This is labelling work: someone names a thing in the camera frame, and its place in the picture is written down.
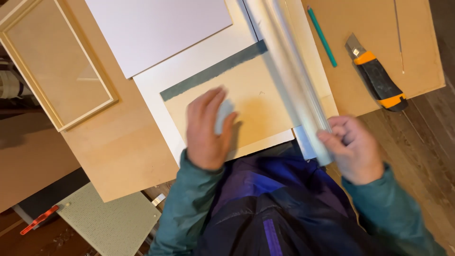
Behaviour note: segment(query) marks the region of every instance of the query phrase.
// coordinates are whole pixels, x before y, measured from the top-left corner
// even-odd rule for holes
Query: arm
[[[388,248],[400,255],[446,255],[425,228],[419,205],[398,185],[387,164],[382,178],[369,184],[342,182],[359,223]]]
[[[217,112],[225,96],[218,87],[188,105],[188,148],[182,152],[177,180],[167,196],[150,256],[190,255],[197,245],[222,177],[237,116],[235,112],[228,115],[222,133],[215,134]]]
[[[425,228],[419,205],[381,161],[376,139],[354,117],[332,117],[319,139],[334,154],[366,231],[400,255],[445,255]]]
[[[180,166],[148,255],[190,255],[222,176],[222,169],[202,170],[193,165],[186,150],[182,152]]]

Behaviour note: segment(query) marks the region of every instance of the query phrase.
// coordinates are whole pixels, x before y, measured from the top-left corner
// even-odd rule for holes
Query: teal jacket
[[[194,166],[183,151],[177,180],[166,200],[160,227],[148,255],[190,255],[203,233],[207,214],[223,169],[207,171]],[[398,255],[438,256],[445,250],[426,229],[419,205],[384,165],[379,180],[356,186],[343,179],[352,196],[359,223],[368,234]]]

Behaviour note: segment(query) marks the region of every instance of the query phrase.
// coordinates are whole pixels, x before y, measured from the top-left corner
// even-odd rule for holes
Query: pencil
[[[311,7],[309,5],[308,5],[308,14],[310,15],[311,21],[313,22],[314,28],[318,32],[319,38],[321,39],[322,45],[324,46],[324,49],[325,49],[327,55],[329,56],[332,66],[336,67],[337,62],[335,61],[334,55],[333,55],[332,51],[330,50],[327,40],[325,40],[324,34],[322,33],[318,20],[316,19],[316,16],[314,15],[313,9],[311,9]]]

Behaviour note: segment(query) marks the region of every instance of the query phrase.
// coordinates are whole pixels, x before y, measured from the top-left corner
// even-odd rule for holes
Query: purple stripe
[[[270,250],[270,256],[283,256],[281,246],[278,241],[278,236],[273,226],[273,220],[264,221],[265,236],[267,237],[268,249]]]

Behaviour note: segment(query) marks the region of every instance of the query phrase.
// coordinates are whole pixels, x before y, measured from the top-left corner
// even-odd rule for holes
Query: blue painted edge
[[[227,57],[226,59],[218,62],[217,64],[204,69],[203,71],[197,73],[196,75],[189,77],[178,84],[175,84],[168,89],[160,92],[161,98],[163,101],[168,101],[173,97],[186,92],[187,90],[198,86],[202,83],[205,83],[229,69],[238,66],[239,64],[254,59],[255,57],[266,53],[267,46],[265,45],[264,40],[261,40],[247,48],[239,51],[238,53]]]

